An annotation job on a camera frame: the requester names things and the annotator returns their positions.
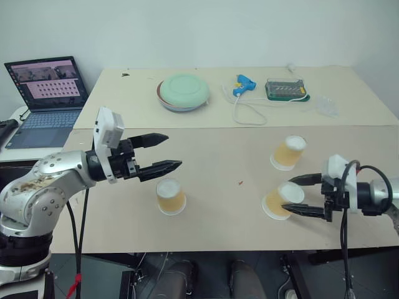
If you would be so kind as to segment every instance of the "white paper cup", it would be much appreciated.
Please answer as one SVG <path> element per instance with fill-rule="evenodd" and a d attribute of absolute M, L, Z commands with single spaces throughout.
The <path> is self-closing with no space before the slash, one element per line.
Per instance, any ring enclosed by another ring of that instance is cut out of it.
<path fill-rule="evenodd" d="M 181 213 L 186 207 L 186 196 L 176 179 L 162 179 L 156 185 L 158 207 L 168 216 Z"/>
<path fill-rule="evenodd" d="M 291 212 L 283 204 L 300 204 L 305 199 L 305 192 L 293 182 L 284 182 L 262 199 L 263 211 L 275 220 L 286 220 Z"/>
<path fill-rule="evenodd" d="M 270 162 L 278 170 L 288 171 L 295 167 L 306 148 L 306 140 L 301 136 L 290 135 L 270 156 Z"/>

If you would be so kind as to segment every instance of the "robotic arm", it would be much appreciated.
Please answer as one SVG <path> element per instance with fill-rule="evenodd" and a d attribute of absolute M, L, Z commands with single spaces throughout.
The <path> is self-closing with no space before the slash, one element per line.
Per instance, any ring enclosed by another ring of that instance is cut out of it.
<path fill-rule="evenodd" d="M 102 107 L 95 122 L 93 150 L 46 156 L 1 191 L 0 298 L 10 286 L 3 285 L 46 273 L 52 231 L 75 193 L 106 179 L 113 184 L 118 178 L 138 177 L 141 182 L 158 178 L 182 163 L 166 160 L 140 168 L 134 149 L 158 145 L 168 137 L 152 133 L 120 140 L 123 131 L 121 116 Z"/>
<path fill-rule="evenodd" d="M 332 211 L 342 211 L 342 209 L 350 209 L 352 212 L 360 209 L 365 216 L 387 214 L 399 235 L 399 178 L 388 180 L 383 173 L 380 173 L 389 181 L 390 186 L 387 186 L 383 179 L 360 183 L 357 182 L 356 175 L 362 168 L 351 167 L 345 186 L 341 186 L 347 164 L 348 161 L 336 154 L 324 163 L 321 173 L 305 174 L 290 180 L 300 186 L 321 184 L 321 193 L 325 197 L 324 207 L 285 204 L 283 208 L 298 215 L 318 217 L 328 222 L 332 221 Z M 373 166 L 363 166 L 363 168 L 376 170 Z"/>

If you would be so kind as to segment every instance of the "red zip tie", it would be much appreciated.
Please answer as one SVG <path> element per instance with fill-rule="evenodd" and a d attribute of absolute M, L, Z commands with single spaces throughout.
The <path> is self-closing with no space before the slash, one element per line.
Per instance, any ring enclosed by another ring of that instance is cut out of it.
<path fill-rule="evenodd" d="M 75 276 L 75 283 L 71 285 L 69 288 L 67 299 L 69 299 L 75 293 L 77 285 L 80 284 L 81 281 L 82 281 L 82 274 L 79 273 Z"/>

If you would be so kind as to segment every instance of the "white wall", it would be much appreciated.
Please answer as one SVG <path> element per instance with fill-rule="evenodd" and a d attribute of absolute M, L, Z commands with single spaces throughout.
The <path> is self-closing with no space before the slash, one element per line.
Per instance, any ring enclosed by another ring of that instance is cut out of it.
<path fill-rule="evenodd" d="M 398 0 L 0 2 L 1 64 L 73 55 L 89 90 L 105 67 L 353 65 L 398 116 L 398 53 Z M 0 69 L 3 119 L 22 100 Z"/>

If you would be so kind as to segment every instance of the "gray floor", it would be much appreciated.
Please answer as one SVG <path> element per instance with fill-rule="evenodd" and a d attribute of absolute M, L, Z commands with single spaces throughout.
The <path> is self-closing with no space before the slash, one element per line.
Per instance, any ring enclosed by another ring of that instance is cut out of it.
<path fill-rule="evenodd" d="M 174 262 L 188 259 L 198 264 L 198 283 L 191 296 L 199 298 L 229 298 L 228 265 L 232 260 L 245 260 L 254 267 L 268 299 L 277 298 L 277 289 L 287 276 L 281 271 L 279 252 L 173 252 L 169 253 L 165 268 Z M 165 253 L 147 254 L 142 263 L 145 278 L 137 285 L 137 299 L 147 299 L 155 285 Z M 399 298 L 398 292 L 399 250 L 350 259 L 353 284 L 357 298 Z M 55 298 L 65 298 L 74 282 L 75 257 L 55 254 L 51 260 L 55 273 Z M 305 254 L 301 255 L 300 267 L 313 299 L 344 297 L 344 272 L 342 261 L 311 266 Z M 122 272 L 129 268 L 92 257 L 82 261 L 82 298 L 119 298 Z"/>

